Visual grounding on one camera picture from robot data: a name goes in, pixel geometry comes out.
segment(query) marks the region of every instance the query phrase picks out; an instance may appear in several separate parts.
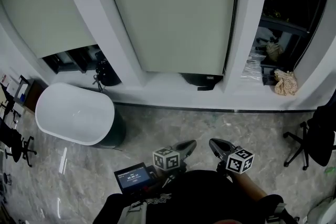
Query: gray marble tile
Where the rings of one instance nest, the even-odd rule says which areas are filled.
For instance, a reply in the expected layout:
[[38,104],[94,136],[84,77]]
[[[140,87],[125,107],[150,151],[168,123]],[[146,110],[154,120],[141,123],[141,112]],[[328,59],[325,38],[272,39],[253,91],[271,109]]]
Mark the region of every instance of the gray marble tile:
[[[114,171],[139,162],[152,164],[152,151],[184,140],[197,140],[197,148],[187,159],[188,168],[215,170],[218,159],[212,154],[211,138],[229,140],[256,154],[249,176],[267,193],[280,194],[288,210],[303,218],[319,200],[333,192],[335,174],[325,174],[324,167],[312,159],[302,170],[303,156],[287,168],[283,166],[290,152],[298,148],[286,131],[297,132],[299,123],[312,113],[222,113],[152,109],[118,106],[127,125],[127,136],[118,150],[82,146],[41,132],[30,113],[17,124],[26,138],[35,139],[31,155],[33,165],[25,160],[3,160],[3,170],[10,173],[13,185],[7,188],[8,208],[17,219],[38,223],[92,223],[107,197],[119,193]],[[14,127],[9,115],[6,122]],[[64,173],[59,164],[67,148]],[[328,166],[336,166],[332,155]]]

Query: person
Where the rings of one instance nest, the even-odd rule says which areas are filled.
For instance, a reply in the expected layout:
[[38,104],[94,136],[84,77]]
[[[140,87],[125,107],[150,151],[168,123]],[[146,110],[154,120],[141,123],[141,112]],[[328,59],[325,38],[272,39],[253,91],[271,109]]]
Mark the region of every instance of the person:
[[123,221],[124,208],[131,202],[123,194],[113,194],[93,224],[265,223],[266,216],[272,215],[279,202],[283,202],[278,195],[267,196],[246,173],[232,173],[230,177],[232,182],[210,170],[182,174],[144,200],[146,213],[142,222]]

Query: small display screen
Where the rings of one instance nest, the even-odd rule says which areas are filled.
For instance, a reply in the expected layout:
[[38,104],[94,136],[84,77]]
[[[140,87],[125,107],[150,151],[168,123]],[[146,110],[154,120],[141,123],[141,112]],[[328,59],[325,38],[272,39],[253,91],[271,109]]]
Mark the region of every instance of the small display screen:
[[123,188],[134,186],[149,179],[149,174],[144,167],[136,168],[132,171],[118,175],[118,180]]

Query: shelf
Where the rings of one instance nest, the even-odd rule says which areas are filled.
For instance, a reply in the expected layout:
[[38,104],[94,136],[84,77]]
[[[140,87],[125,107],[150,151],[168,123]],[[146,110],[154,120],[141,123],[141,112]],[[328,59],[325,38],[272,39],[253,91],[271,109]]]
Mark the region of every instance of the shelf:
[[309,32],[304,27],[265,16],[260,18],[259,26],[291,33],[300,37],[307,37],[309,35]]

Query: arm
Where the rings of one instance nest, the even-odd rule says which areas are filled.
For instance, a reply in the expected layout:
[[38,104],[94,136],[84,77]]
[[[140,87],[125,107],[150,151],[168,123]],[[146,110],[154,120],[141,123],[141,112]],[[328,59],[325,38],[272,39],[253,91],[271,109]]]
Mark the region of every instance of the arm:
[[267,196],[266,192],[259,188],[246,173],[241,175],[232,173],[230,176],[232,181],[237,184],[252,200],[259,201]]

